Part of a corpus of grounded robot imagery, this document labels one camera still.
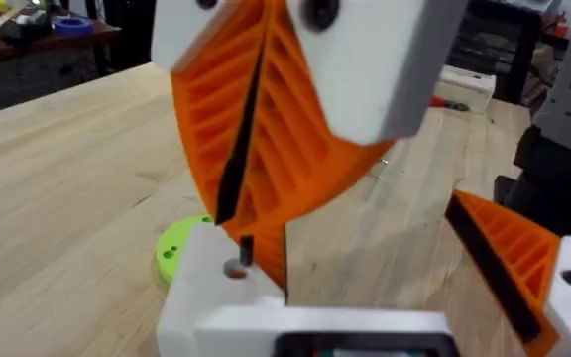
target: orange 3d-printed part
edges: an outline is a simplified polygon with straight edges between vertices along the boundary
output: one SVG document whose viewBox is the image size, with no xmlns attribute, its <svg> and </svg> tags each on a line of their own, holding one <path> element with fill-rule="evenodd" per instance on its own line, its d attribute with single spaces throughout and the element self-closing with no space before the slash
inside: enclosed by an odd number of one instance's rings
<svg viewBox="0 0 571 357">
<path fill-rule="evenodd" d="M 559 237 L 496 203 L 456 190 L 446 218 L 457 232 L 529 357 L 558 335 L 543 314 Z"/>
<path fill-rule="evenodd" d="M 256 262 L 283 285 L 284 224 L 355 183 L 392 142 L 359 146 L 333 136 L 285 1 L 244 1 L 195 59 L 171 75 L 184 150 L 211 215 L 259 51 L 244 180 L 236 213 L 223 227 L 235 240 L 253 235 Z"/>
</svg>

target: metal pin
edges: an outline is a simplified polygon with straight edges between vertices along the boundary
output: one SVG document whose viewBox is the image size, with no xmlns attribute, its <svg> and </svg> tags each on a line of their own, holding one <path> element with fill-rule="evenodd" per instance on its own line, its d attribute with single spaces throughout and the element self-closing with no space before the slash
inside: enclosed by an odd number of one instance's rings
<svg viewBox="0 0 571 357">
<path fill-rule="evenodd" d="M 244 267 L 253 265 L 255 239 L 253 236 L 243 236 L 239 240 L 239 263 Z"/>
</svg>

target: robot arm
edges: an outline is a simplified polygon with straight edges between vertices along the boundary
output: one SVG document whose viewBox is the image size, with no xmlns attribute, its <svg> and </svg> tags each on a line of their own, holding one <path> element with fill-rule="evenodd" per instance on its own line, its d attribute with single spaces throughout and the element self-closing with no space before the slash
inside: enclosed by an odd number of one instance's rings
<svg viewBox="0 0 571 357">
<path fill-rule="evenodd" d="M 171 73 L 184 150 L 221 225 L 189 233 L 158 326 L 164 356 L 458 355 L 443 314 L 287 307 L 283 232 L 415 134 L 465 5 L 159 0 L 153 59 Z M 504 247 L 476 211 L 503 208 L 451 202 L 527 354 L 571 355 L 571 238 L 533 226 L 542 245 Z M 509 214 L 502 225 L 526 226 Z M 243 279 L 222 268 L 239 254 Z"/>
</svg>

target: black rubber pad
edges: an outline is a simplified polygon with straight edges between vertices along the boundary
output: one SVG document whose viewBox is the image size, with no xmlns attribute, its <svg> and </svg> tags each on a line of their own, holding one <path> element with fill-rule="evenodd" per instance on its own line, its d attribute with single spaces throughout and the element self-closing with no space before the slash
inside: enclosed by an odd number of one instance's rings
<svg viewBox="0 0 571 357">
<path fill-rule="evenodd" d="M 459 236 L 475 264 L 497 298 L 511 326 L 523 343 L 541 333 L 536 317 L 525 303 L 502 261 L 493 251 L 486 236 L 468 214 L 457 196 L 452 196 L 446 208 L 446 219 Z"/>
</svg>

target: wooden table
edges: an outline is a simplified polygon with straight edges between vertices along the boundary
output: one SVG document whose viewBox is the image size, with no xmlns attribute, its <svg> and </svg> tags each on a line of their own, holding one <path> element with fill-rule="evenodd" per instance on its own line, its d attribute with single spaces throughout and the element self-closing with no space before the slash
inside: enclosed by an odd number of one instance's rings
<svg viewBox="0 0 571 357">
<path fill-rule="evenodd" d="M 64 37 L 52 34 L 34 42 L 28 48 L 28 51 L 41 52 L 65 47 L 89 46 L 93 43 L 115 38 L 120 33 L 119 28 L 109 26 L 97 20 L 93 20 L 93 26 L 94 31 L 88 36 Z M 23 53 L 19 50 L 6 44 L 0 39 L 0 61 L 10 60 L 22 54 Z"/>
<path fill-rule="evenodd" d="M 158 236 L 202 213 L 151 64 L 0 111 L 0 356 L 157 356 Z M 352 189 L 288 227 L 291 303 L 441 309 L 466 356 L 510 328 L 442 219 L 515 175 L 523 108 L 428 111 Z"/>
</svg>

